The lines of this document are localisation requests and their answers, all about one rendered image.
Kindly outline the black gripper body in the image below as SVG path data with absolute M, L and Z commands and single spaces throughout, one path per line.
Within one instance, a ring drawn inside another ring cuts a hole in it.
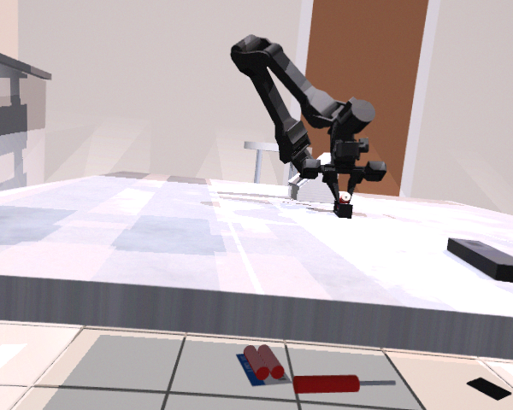
M 387 170 L 384 161 L 369 161 L 366 167 L 355 166 L 354 156 L 352 157 L 339 157 L 338 160 L 333 160 L 333 148 L 335 140 L 341 140 L 341 143 L 349 143 L 350 138 L 336 138 L 330 143 L 330 164 L 321 165 L 321 159 L 305 159 L 302 167 L 303 179 L 316 179 L 318 173 L 324 174 L 326 170 L 338 171 L 339 174 L 350 174 L 352 171 L 365 172 L 367 181 L 379 182 L 381 181 Z

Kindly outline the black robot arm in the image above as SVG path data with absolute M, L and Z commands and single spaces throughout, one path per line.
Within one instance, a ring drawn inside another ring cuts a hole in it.
M 267 38 L 250 34 L 232 46 L 230 55 L 238 70 L 251 78 L 274 122 L 280 160 L 284 164 L 291 161 L 300 178 L 304 160 L 314 159 L 306 149 L 311 145 L 308 131 L 301 120 L 290 116 L 267 67 L 298 100 L 301 113 L 310 126 L 315 129 L 330 127 L 327 131 L 330 143 L 336 138 L 351 139 L 349 143 L 335 140 L 333 160 L 354 156 L 359 161 L 361 153 L 369 152 L 369 139 L 360 138 L 358 143 L 355 134 L 375 117 L 374 106 L 370 102 L 355 97 L 348 102 L 332 99 L 302 75 L 283 53 L 280 44 Z

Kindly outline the red-handled screwdriver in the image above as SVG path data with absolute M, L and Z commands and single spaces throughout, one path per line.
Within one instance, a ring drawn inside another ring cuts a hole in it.
M 363 385 L 396 385 L 395 380 L 359 381 L 352 375 L 294 376 L 292 386 L 296 394 L 358 392 Z

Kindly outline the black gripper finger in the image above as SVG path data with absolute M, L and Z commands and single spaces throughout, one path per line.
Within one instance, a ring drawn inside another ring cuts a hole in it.
M 339 205 L 339 185 L 338 185 L 338 171 L 326 170 L 322 177 L 322 183 L 326 183 L 336 203 Z
M 347 193 L 350 194 L 350 200 L 348 201 L 347 204 L 350 204 L 354 188 L 355 188 L 356 184 L 360 184 L 362 182 L 363 177 L 365 177 L 365 172 L 352 171 L 351 176 L 348 180 L 348 185 L 347 185 Z

